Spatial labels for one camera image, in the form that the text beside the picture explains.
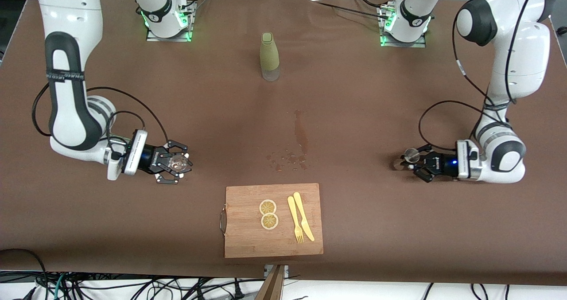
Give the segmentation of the wooden post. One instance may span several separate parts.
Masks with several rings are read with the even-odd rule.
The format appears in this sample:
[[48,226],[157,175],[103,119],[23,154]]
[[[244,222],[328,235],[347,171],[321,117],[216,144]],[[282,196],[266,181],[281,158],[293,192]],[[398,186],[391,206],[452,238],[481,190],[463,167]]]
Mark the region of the wooden post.
[[286,274],[286,265],[272,265],[254,300],[281,300]]

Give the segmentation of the steel jigger measuring cup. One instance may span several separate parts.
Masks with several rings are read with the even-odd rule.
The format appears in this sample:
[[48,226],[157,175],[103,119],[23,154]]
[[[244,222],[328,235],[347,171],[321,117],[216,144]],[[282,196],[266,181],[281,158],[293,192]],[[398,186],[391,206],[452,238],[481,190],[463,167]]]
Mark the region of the steel jigger measuring cup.
[[405,152],[392,163],[396,171],[413,170],[415,165],[421,160],[421,154],[416,148],[408,148]]

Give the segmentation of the clear glass shaker cup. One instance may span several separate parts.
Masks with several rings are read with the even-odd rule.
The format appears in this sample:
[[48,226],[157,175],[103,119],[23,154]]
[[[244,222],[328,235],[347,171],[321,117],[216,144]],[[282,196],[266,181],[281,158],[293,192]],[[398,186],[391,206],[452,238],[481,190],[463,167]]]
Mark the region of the clear glass shaker cup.
[[168,167],[173,175],[182,175],[190,171],[190,162],[185,155],[174,155],[170,158]]

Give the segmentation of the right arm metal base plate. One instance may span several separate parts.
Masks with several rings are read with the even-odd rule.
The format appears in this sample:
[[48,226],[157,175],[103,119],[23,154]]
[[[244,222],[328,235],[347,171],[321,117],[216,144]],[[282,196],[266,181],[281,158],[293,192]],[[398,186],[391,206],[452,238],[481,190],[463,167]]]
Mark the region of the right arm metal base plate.
[[168,11],[161,15],[141,10],[147,27],[146,41],[190,42],[192,41],[196,2],[170,0]]

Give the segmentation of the wooden cutting board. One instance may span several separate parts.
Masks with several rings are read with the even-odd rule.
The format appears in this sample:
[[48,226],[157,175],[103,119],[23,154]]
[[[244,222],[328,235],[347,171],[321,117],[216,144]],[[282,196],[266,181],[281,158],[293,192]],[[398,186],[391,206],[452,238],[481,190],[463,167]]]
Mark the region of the wooden cutting board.
[[[315,240],[303,233],[297,243],[287,198],[299,192]],[[265,230],[259,204],[271,199],[277,205],[278,226]],[[323,254],[322,215],[318,183],[230,186],[225,189],[225,258],[293,257]]]

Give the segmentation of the green sleeved glass bottle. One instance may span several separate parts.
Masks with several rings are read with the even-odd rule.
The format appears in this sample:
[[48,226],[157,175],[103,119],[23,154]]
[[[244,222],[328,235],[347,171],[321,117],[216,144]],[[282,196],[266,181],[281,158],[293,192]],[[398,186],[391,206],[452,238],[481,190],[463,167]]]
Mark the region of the green sleeved glass bottle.
[[260,67],[265,80],[273,82],[280,75],[280,59],[272,33],[263,33],[260,46]]

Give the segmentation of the brown table cover sheet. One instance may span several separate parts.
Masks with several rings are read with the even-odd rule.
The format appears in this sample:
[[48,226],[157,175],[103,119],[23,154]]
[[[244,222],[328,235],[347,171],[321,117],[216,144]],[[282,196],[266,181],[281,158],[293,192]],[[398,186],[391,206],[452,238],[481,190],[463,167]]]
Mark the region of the brown table cover sheet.
[[[437,4],[426,48],[382,47],[370,17],[309,0],[207,0],[192,42],[148,42],[134,0],[101,0],[87,86],[133,94],[193,170],[178,185],[55,153],[31,106],[46,83],[29,0],[0,66],[0,249],[51,271],[259,277],[269,258],[224,257],[228,186],[318,183],[323,254],[280,258],[303,279],[567,284],[567,68],[551,39],[541,88],[509,108],[526,144],[521,182],[437,178],[392,162],[422,146],[442,100],[482,105],[455,64],[460,0]],[[272,33],[280,75],[261,73]]]

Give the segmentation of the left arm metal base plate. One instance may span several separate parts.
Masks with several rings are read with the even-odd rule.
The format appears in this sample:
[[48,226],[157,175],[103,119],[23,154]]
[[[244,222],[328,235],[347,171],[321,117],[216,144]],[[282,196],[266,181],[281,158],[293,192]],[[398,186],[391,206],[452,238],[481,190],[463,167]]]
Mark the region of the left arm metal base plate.
[[421,35],[417,40],[413,42],[399,41],[393,34],[393,29],[396,29],[396,21],[400,18],[397,17],[395,12],[395,5],[381,4],[380,7],[376,8],[376,12],[379,16],[385,16],[386,19],[379,18],[380,27],[380,43],[382,47],[403,47],[403,48],[425,48],[427,47],[427,40],[425,38],[425,31],[427,31],[427,26],[424,27]]

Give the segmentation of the yellow plastic knife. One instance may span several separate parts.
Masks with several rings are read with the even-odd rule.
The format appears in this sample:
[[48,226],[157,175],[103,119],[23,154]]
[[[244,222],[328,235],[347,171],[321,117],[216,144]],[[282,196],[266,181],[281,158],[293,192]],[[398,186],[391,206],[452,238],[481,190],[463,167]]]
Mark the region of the yellow plastic knife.
[[308,237],[308,239],[310,239],[310,241],[314,241],[315,238],[314,238],[314,235],[311,231],[311,228],[309,226],[309,223],[308,223],[305,211],[304,211],[302,197],[301,197],[299,192],[295,192],[293,194],[293,197],[295,199],[296,206],[298,207],[298,209],[300,211],[300,215],[302,217],[302,221],[301,221],[302,229],[303,229],[304,233],[306,234],[306,236]]

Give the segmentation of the yellow plastic fork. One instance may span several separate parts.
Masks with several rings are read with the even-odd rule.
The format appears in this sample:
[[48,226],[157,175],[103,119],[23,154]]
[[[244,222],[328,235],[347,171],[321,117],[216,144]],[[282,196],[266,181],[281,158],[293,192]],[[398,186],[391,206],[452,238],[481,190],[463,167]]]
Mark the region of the yellow plastic fork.
[[298,213],[297,213],[296,203],[295,203],[294,197],[289,196],[287,198],[287,202],[288,202],[290,213],[291,213],[291,216],[292,216],[292,221],[294,222],[294,235],[295,235],[296,241],[299,244],[303,243],[304,242],[303,229],[300,227],[300,224],[299,224]]

